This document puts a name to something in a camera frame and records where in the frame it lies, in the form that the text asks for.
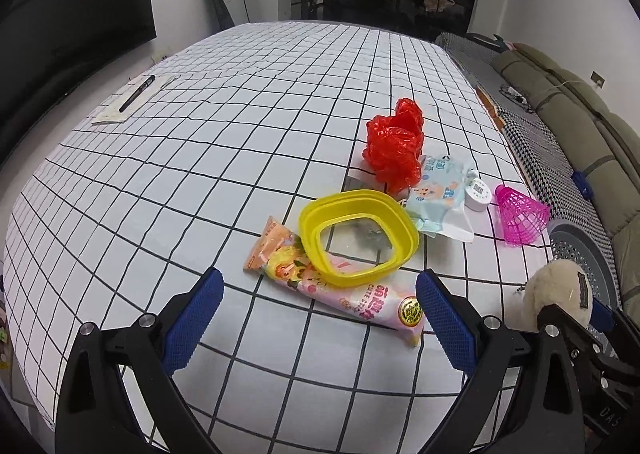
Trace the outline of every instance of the beige fluffy ball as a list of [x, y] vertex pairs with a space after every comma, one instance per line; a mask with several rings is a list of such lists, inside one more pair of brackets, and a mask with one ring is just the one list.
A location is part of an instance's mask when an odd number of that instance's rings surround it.
[[[580, 275], [588, 291], [587, 307], [580, 306]], [[573, 261], [556, 259], [539, 269], [527, 282], [522, 317], [528, 331], [538, 331], [538, 313], [548, 304], [558, 304], [583, 327], [591, 320], [593, 293], [584, 271]]]

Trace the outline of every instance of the yellow plastic container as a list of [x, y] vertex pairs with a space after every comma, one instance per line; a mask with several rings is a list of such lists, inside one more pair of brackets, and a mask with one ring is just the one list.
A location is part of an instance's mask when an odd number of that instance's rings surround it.
[[[350, 274], [341, 274], [331, 265], [322, 247], [320, 234], [332, 225], [345, 221], [370, 218], [385, 232], [392, 257], [381, 265]], [[357, 287], [373, 283], [395, 272], [415, 254], [420, 235], [404, 209], [383, 192], [351, 190], [312, 201], [300, 213], [298, 229], [305, 253], [324, 280], [336, 287]]]

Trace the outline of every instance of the white grid tablecloth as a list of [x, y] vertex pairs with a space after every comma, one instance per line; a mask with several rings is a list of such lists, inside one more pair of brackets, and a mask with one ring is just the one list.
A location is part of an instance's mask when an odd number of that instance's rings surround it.
[[[12, 211], [10, 329], [44, 417], [54, 424], [82, 322], [128, 326], [214, 264], [223, 302], [174, 381], [223, 453], [415, 453], [463, 384], [430, 327], [410, 348], [242, 264], [269, 215], [295, 231], [309, 200], [340, 191], [347, 176], [372, 179], [362, 160], [366, 121], [390, 114], [400, 97], [422, 108], [426, 148], [472, 155], [492, 189], [528, 193], [474, 91], [433, 44], [330, 24], [242, 25], [148, 73], [178, 78], [125, 123], [82, 121]], [[550, 248], [546, 235], [505, 246], [496, 214], [468, 211], [471, 244], [423, 240], [398, 282], [432, 268], [481, 315], [517, 327], [516, 287]], [[142, 430], [162, 444], [132, 373], [124, 377]], [[495, 433], [513, 383], [479, 444]]]

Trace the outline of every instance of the red plastic bag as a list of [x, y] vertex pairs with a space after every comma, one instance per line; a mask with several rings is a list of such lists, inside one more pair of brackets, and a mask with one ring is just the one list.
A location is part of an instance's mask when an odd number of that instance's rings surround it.
[[396, 114], [377, 115], [367, 122], [367, 147], [362, 158], [376, 173], [376, 180], [386, 183], [389, 193], [420, 181], [420, 163], [424, 133], [422, 111], [411, 99], [400, 99]]

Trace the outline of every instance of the gold round logo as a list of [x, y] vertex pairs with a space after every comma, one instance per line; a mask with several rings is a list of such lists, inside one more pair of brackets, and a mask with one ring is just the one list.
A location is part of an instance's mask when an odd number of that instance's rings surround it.
[[415, 296], [407, 297], [400, 303], [398, 317], [400, 318], [400, 322], [405, 326], [409, 326], [409, 328], [413, 328], [420, 323], [422, 319], [422, 308], [420, 304], [418, 304]]

